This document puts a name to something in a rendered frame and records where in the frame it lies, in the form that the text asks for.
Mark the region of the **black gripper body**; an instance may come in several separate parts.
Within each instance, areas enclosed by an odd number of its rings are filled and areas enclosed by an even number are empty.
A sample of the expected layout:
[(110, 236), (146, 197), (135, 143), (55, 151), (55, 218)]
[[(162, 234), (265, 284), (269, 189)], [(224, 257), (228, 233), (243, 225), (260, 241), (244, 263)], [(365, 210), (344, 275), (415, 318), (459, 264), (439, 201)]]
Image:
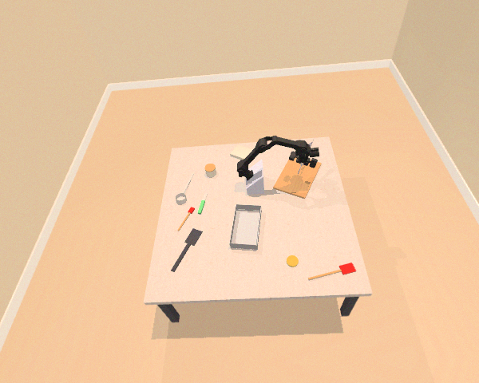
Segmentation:
[(289, 160), (294, 161), (295, 158), (297, 158), (296, 161), (298, 161), (298, 162), (301, 162), (301, 163), (304, 163), (304, 164), (309, 164), (309, 163), (310, 163), (309, 167), (311, 167), (311, 168), (315, 168), (315, 166), (316, 166), (316, 164), (317, 164), (317, 162), (318, 162), (318, 160), (315, 159), (315, 158), (312, 158), (311, 161), (310, 161), (310, 158), (309, 158), (309, 157), (307, 157), (305, 160), (301, 160), (301, 159), (299, 158), (299, 156), (296, 156), (296, 155), (295, 155), (295, 152), (292, 151), (291, 154), (290, 154), (290, 156), (289, 156)]

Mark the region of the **dark grey spatula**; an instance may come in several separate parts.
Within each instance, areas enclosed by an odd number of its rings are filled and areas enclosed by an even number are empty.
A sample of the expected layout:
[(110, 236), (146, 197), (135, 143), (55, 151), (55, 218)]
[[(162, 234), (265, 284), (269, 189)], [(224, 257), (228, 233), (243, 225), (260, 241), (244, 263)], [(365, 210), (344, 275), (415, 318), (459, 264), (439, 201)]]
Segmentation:
[(188, 237), (184, 241), (187, 244), (186, 244), (185, 248), (183, 249), (183, 251), (181, 252), (179, 258), (175, 262), (174, 266), (172, 267), (171, 271), (175, 272), (176, 268), (179, 266), (181, 260), (183, 259), (186, 252), (188, 251), (188, 248), (191, 245), (195, 246), (195, 244), (196, 244), (197, 240), (199, 239), (199, 237), (201, 236), (201, 234), (202, 234), (202, 231), (199, 231), (195, 228), (192, 229), (192, 231), (190, 232), (190, 234), (188, 235)]

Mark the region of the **red spatula with wooden handle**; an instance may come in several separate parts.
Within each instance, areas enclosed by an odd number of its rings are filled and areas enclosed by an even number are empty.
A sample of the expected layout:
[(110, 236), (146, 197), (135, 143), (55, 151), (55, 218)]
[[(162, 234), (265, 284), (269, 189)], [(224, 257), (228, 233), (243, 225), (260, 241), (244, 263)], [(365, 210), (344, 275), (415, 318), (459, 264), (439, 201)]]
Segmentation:
[(320, 275), (317, 275), (317, 276), (314, 276), (314, 277), (310, 277), (308, 279), (310, 280), (310, 279), (313, 279), (313, 278), (319, 278), (319, 277), (322, 277), (322, 276), (325, 276), (325, 275), (338, 273), (340, 271), (342, 272), (342, 274), (349, 274), (349, 273), (353, 273), (353, 272), (356, 271), (355, 268), (354, 268), (353, 263), (348, 263), (348, 264), (345, 264), (345, 265), (341, 265), (341, 266), (339, 266), (339, 268), (340, 268), (340, 270), (332, 271), (332, 272), (325, 273), (325, 274), (320, 274)]

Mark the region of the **yellow flat disc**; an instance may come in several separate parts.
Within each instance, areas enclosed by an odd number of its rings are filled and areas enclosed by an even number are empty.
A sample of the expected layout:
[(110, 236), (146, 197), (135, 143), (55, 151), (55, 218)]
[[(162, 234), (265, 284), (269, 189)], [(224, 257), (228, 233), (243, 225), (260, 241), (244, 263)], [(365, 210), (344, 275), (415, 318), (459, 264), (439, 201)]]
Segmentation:
[(290, 255), (287, 257), (287, 265), (290, 266), (290, 267), (296, 267), (298, 265), (298, 258), (294, 255)]

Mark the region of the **orange wooden board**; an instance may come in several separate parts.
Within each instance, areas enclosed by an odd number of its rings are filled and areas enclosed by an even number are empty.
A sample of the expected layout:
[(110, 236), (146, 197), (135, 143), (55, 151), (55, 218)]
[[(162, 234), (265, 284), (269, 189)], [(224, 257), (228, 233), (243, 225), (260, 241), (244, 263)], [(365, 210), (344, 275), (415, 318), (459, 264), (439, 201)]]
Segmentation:
[(317, 162), (315, 168), (309, 167), (310, 163), (301, 167), (296, 159), (288, 160), (273, 188), (305, 199), (322, 163)]

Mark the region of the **cream flat square block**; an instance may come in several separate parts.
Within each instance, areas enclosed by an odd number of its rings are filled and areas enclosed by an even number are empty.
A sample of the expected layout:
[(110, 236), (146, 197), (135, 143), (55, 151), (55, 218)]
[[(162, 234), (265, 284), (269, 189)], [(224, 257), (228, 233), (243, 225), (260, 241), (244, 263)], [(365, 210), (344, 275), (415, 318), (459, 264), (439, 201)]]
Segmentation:
[(240, 160), (244, 160), (246, 156), (252, 151), (253, 149), (244, 147), (242, 145), (237, 144), (236, 147), (230, 153), (230, 156), (235, 157)]

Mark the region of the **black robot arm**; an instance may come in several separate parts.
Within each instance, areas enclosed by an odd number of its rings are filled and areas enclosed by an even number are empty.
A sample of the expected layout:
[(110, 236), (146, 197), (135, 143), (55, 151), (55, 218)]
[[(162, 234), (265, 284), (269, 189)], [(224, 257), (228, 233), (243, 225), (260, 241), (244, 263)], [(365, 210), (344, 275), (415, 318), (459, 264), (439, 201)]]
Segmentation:
[[(269, 144), (267, 142), (271, 140)], [(319, 156), (319, 147), (310, 148), (310, 145), (305, 140), (288, 140), (282, 137), (277, 136), (265, 136), (260, 138), (256, 143), (255, 148), (246, 156), (244, 160), (240, 160), (237, 163), (237, 172), (239, 177), (247, 178), (247, 181), (252, 178), (253, 171), (248, 170), (248, 165), (260, 154), (266, 150), (272, 148), (274, 145), (280, 145), (288, 148), (293, 148), (295, 150), (295, 155), (299, 156), (301, 160), (305, 160), (309, 157), (318, 157)]]

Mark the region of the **grey rectangular roasting tin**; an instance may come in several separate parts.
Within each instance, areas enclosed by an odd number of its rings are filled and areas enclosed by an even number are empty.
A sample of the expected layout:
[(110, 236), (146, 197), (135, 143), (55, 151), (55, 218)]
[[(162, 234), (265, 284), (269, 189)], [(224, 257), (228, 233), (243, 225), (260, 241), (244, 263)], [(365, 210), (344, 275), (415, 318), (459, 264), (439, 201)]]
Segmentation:
[(262, 205), (236, 204), (230, 248), (258, 250)]

